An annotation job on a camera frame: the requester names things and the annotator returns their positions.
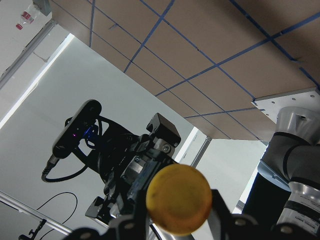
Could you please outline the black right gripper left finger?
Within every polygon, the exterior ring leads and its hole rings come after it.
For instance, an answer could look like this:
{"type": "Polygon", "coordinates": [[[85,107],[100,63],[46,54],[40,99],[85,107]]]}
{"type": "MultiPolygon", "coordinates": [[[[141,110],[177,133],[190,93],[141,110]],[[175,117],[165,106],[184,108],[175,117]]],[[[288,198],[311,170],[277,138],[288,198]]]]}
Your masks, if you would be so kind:
{"type": "Polygon", "coordinates": [[[108,230],[100,235],[92,228],[72,231],[68,240],[145,240],[149,233],[149,216],[146,207],[146,190],[140,190],[132,214],[122,215],[110,222],[108,230]]]}

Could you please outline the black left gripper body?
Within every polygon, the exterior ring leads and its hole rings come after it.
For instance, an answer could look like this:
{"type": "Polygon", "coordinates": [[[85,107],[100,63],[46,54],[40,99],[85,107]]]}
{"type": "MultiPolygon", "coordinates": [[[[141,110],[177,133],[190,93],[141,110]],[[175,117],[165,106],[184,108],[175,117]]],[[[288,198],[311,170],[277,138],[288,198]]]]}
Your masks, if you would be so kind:
{"type": "Polygon", "coordinates": [[[100,116],[108,125],[97,143],[96,170],[108,198],[135,198],[146,191],[152,178],[173,164],[181,137],[173,123],[156,113],[146,126],[147,134],[135,135],[118,123],[100,116]]]}

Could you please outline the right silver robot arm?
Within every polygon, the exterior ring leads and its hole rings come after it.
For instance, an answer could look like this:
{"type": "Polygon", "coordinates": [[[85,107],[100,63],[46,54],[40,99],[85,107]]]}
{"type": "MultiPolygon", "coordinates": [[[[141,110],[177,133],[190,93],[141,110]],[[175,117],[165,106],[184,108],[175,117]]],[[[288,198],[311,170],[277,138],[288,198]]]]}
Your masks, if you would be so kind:
{"type": "Polygon", "coordinates": [[[288,184],[290,196],[276,224],[266,228],[254,213],[232,214],[205,177],[185,164],[161,169],[134,212],[109,224],[104,234],[79,228],[70,240],[145,240],[149,223],[176,236],[191,235],[208,222],[215,240],[317,240],[320,237],[320,115],[284,107],[261,162],[288,184]]]}

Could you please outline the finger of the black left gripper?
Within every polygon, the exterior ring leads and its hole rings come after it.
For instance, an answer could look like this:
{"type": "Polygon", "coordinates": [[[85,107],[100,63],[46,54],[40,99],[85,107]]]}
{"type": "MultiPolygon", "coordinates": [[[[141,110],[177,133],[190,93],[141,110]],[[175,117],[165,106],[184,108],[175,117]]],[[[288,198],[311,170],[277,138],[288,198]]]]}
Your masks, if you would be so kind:
{"type": "Polygon", "coordinates": [[[109,223],[116,218],[113,207],[116,202],[107,197],[97,196],[85,212],[85,216],[95,221],[109,223]]]}

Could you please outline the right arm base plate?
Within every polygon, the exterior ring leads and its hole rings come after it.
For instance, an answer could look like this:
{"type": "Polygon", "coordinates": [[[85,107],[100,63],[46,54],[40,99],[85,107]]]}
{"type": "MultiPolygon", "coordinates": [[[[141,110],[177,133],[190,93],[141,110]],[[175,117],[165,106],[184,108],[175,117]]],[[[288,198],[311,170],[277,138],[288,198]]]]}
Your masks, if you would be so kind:
{"type": "Polygon", "coordinates": [[[256,98],[252,104],[274,123],[282,108],[299,107],[320,113],[320,91],[316,87],[256,98]]]}

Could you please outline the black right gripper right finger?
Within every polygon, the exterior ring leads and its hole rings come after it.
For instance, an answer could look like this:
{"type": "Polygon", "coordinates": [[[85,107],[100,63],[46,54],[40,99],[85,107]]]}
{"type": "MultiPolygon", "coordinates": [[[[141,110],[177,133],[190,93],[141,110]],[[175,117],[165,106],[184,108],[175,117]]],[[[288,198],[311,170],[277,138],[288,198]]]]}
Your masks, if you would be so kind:
{"type": "Polygon", "coordinates": [[[248,214],[232,214],[217,189],[211,190],[211,211],[207,218],[215,240],[318,240],[319,237],[294,223],[284,222],[264,229],[248,214]]]}

